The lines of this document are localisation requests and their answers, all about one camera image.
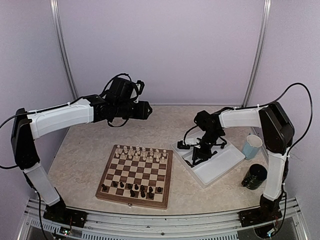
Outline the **light blue mug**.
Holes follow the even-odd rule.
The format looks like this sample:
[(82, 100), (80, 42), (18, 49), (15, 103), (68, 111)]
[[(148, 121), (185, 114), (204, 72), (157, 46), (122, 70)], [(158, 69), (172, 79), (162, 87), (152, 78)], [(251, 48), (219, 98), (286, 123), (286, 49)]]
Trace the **light blue mug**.
[(253, 159), (258, 151), (260, 150), (261, 146), (263, 145), (262, 139), (254, 134), (249, 134), (246, 139), (244, 146), (242, 148), (242, 153), (245, 156), (246, 160)]

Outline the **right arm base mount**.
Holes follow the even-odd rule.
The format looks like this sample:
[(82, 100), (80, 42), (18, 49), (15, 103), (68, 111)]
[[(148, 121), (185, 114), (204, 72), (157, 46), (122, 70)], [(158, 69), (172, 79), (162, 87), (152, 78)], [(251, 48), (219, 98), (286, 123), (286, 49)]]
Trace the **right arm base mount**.
[(249, 227), (253, 225), (258, 225), (266, 222), (276, 220), (276, 218), (281, 218), (282, 212), (276, 210), (272, 213), (265, 213), (260, 208), (253, 208), (248, 210), (242, 210), (238, 213), (241, 226)]

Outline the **right aluminium frame post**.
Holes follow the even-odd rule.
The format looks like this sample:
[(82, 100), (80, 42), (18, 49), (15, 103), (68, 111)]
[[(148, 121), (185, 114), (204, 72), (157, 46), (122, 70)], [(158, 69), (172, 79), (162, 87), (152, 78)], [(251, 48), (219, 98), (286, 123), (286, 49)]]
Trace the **right aluminium frame post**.
[(248, 106), (250, 98), (253, 93), (254, 85), (255, 85), (258, 70), (259, 70), (259, 65), (261, 62), (262, 54), (263, 54), (265, 38), (267, 35), (271, 6), (272, 6), (271, 0), (264, 1), (257, 46), (256, 46), (253, 64), (252, 64), (252, 68), (251, 68), (251, 72), (250, 72), (250, 76), (249, 76), (249, 83), (247, 85), (244, 99), (241, 104), (242, 107)]

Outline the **black chess piece eleventh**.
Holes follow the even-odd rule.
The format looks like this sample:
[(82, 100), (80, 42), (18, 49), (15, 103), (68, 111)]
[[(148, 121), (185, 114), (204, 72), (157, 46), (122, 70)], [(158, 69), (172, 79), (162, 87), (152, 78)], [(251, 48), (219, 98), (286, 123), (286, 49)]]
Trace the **black chess piece eleventh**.
[(147, 198), (152, 200), (152, 199), (154, 198), (154, 194), (149, 191), (149, 192), (147, 193)]

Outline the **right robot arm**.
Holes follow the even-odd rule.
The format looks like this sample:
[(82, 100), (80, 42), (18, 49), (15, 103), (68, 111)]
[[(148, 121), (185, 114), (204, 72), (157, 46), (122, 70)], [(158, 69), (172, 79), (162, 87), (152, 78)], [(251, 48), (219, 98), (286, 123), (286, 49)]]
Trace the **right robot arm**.
[(289, 171), (289, 151), (293, 145), (295, 129), (279, 102), (245, 108), (224, 107), (214, 113), (202, 110), (194, 118), (196, 127), (204, 131), (193, 146), (194, 166), (209, 160), (212, 147), (225, 136), (224, 130), (233, 127), (261, 128), (268, 154), (266, 185), (260, 197), (256, 218), (266, 222), (279, 211), (284, 193), (284, 182)]

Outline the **black chess rook corner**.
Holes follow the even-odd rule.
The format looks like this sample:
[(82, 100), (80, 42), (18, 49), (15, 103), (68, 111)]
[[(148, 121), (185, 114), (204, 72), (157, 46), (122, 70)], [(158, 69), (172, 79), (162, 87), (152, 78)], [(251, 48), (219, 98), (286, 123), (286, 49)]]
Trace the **black chess rook corner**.
[(102, 191), (103, 192), (107, 192), (108, 191), (108, 187), (106, 185), (102, 184), (101, 187), (102, 187)]

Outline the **white plastic tray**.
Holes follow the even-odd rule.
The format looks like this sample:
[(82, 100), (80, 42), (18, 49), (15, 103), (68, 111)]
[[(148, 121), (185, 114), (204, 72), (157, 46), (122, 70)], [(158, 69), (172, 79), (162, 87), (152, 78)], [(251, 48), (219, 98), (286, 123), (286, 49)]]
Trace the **white plastic tray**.
[(177, 142), (171, 144), (171, 148), (177, 159), (204, 189), (234, 169), (245, 159), (245, 155), (228, 139), (219, 138), (217, 144), (211, 149), (214, 155), (209, 160), (197, 165), (193, 164), (192, 147), (189, 149), (179, 149)]

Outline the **dark green mug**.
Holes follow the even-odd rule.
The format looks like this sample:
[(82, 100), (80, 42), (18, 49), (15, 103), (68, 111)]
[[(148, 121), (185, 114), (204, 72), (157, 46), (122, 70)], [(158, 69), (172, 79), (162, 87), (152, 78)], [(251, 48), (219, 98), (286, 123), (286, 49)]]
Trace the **dark green mug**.
[(249, 190), (256, 190), (266, 179), (267, 169), (258, 163), (252, 164), (248, 169), (241, 185)]

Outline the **front aluminium rail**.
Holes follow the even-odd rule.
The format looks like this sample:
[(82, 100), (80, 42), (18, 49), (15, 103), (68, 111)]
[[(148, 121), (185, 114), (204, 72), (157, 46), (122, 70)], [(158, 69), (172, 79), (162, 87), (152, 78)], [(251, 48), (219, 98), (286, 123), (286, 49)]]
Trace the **front aluminium rail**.
[(216, 201), (170, 200), (168, 208), (153, 209), (98, 200), (67, 201), (73, 210), (87, 214), (83, 227), (67, 225), (39, 217), (45, 209), (37, 199), (30, 199), (19, 223), (17, 240), (256, 240), (262, 231), (279, 227), (276, 240), (308, 240), (309, 229), (295, 198), (282, 200), (285, 217), (244, 226), (241, 211), (257, 207), (248, 204)]

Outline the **left aluminium frame post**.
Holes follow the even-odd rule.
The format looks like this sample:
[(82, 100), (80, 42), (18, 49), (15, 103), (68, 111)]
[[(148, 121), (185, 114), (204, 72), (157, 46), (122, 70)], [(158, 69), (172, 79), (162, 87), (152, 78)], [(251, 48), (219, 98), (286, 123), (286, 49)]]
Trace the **left aluminium frame post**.
[(50, 2), (50, 9), (53, 17), (53, 24), (54, 24), (54, 28), (57, 36), (60, 56), (62, 59), (62, 65), (65, 71), (66, 80), (67, 80), (72, 98), (75, 100), (78, 98), (79, 94), (73, 78), (71, 65), (68, 58), (67, 48), (64, 41), (62, 22), (61, 22), (60, 11), (59, 11), (59, 2), (57, 0), (50, 0), (49, 2)]

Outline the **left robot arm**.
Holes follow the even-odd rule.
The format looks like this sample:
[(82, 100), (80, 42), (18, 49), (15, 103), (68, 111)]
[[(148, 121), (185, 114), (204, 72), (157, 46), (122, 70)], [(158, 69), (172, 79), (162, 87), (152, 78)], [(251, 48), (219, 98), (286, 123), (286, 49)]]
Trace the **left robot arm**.
[(11, 133), (15, 164), (57, 221), (66, 222), (70, 211), (48, 176), (51, 164), (42, 164), (41, 158), (56, 156), (72, 126), (106, 121), (112, 128), (117, 118), (125, 123), (130, 119), (146, 120), (153, 110), (148, 101), (139, 99), (144, 88), (142, 80), (134, 82), (128, 74), (120, 73), (100, 94), (48, 108), (16, 111)]

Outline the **wooden chess board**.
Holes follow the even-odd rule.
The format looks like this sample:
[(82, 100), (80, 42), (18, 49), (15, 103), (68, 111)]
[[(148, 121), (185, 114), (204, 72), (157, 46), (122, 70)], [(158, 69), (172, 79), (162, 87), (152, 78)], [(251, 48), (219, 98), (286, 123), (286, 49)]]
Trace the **wooden chess board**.
[[(95, 196), (100, 200), (165, 210), (169, 202), (172, 165), (172, 150), (115, 144)], [(113, 187), (113, 182), (117, 182), (117, 187)], [(102, 191), (102, 184), (107, 186), (107, 192)], [(132, 184), (135, 197), (131, 197), (128, 184)], [(139, 186), (138, 190), (134, 189), (135, 184)], [(145, 197), (141, 197), (141, 185), (145, 187)], [(153, 199), (148, 199), (150, 186)], [(157, 192), (158, 187), (162, 188), (161, 192)]]

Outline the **aluminium frame post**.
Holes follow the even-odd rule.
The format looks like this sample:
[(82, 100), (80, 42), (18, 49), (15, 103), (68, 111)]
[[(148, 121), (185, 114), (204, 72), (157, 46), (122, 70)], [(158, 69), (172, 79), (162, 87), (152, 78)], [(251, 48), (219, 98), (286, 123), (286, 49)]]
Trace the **aluminium frame post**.
[(54, 28), (57, 36), (60, 56), (62, 59), (62, 65), (65, 71), (66, 80), (67, 80), (72, 98), (75, 100), (78, 98), (79, 94), (73, 78), (71, 65), (68, 58), (67, 48), (64, 41), (62, 22), (61, 22), (60, 11), (59, 11), (59, 2), (57, 0), (50, 0), (49, 2), (50, 2), (50, 9), (53, 17), (53, 24), (54, 24)]
[(272, 6), (271, 0), (264, 1), (257, 46), (256, 46), (253, 64), (252, 64), (252, 68), (251, 68), (251, 72), (250, 72), (250, 76), (249, 76), (249, 83), (247, 85), (244, 99), (241, 104), (242, 107), (248, 106), (250, 98), (253, 93), (254, 85), (255, 85), (258, 70), (259, 70), (259, 65), (261, 62), (262, 54), (263, 54), (265, 38), (267, 35), (271, 6)]

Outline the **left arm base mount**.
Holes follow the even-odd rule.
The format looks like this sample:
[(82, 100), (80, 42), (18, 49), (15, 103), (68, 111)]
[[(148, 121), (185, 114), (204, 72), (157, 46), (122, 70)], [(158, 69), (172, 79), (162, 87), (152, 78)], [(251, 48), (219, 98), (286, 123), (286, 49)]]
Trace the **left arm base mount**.
[(87, 219), (87, 213), (81, 210), (66, 208), (63, 213), (46, 210), (43, 217), (56, 223), (68, 225), (71, 227), (84, 228)]

